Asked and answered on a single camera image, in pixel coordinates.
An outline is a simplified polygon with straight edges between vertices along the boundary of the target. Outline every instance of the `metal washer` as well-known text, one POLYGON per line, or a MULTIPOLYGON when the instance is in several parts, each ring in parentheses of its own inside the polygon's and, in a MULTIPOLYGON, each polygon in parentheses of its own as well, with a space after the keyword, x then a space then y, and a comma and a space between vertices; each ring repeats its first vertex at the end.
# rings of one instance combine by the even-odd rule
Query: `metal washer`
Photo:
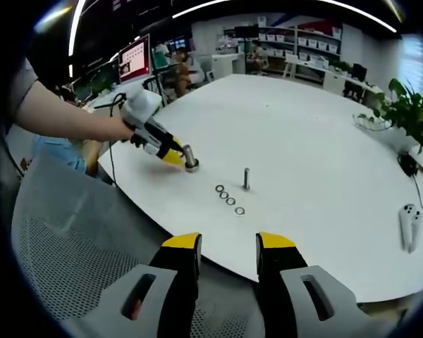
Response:
POLYGON ((222 199, 227 199, 227 198, 228 198, 228 192, 224 192, 224 191, 222 191, 222 192, 219 194, 219 197, 221 197, 222 199))
POLYGON ((245 213, 246 213, 246 211, 245 211, 245 209, 244 209, 243 207, 241 207, 241 206, 237 206, 237 207, 235 208, 235 214, 236 214, 237 216, 243 216, 245 213))
POLYGON ((229 206, 234 206, 234 205, 235 205, 235 203, 237 203, 237 201, 236 201, 233 197, 228 197, 228 198, 226 199, 226 203, 227 203, 229 206))

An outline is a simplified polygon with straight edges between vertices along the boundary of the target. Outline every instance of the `black ceiling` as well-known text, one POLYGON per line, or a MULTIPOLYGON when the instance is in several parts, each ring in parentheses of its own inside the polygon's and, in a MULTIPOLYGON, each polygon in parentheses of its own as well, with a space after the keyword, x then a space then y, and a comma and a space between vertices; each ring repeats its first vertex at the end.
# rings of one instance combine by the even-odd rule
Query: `black ceiling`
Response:
MULTIPOLYGON (((121 6, 113 10, 118 0, 87 0, 80 19, 74 55, 68 58, 68 40, 74 10, 60 19, 48 32, 35 35, 28 57, 43 82, 53 84, 68 79, 68 65, 74 65, 74 77, 87 70, 87 65, 102 58, 106 61, 123 46, 131 42, 141 29, 150 26, 155 39, 168 39, 190 30, 191 23, 227 15, 256 12, 282 12, 310 15, 344 22, 365 33, 385 39, 393 34, 378 23, 339 6, 315 0, 232 0, 208 6, 175 20, 175 13, 208 0, 120 0, 121 6)), ((382 0, 341 0, 366 11, 402 32, 393 12, 382 0)))

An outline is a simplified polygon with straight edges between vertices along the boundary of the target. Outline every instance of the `monitor screen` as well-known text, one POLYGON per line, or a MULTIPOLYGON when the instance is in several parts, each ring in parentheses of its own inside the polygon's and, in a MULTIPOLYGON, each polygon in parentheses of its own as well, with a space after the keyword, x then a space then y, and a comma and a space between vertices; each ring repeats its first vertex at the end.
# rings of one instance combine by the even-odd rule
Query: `monitor screen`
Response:
POLYGON ((119 52, 121 82, 150 74, 149 35, 146 35, 119 52))

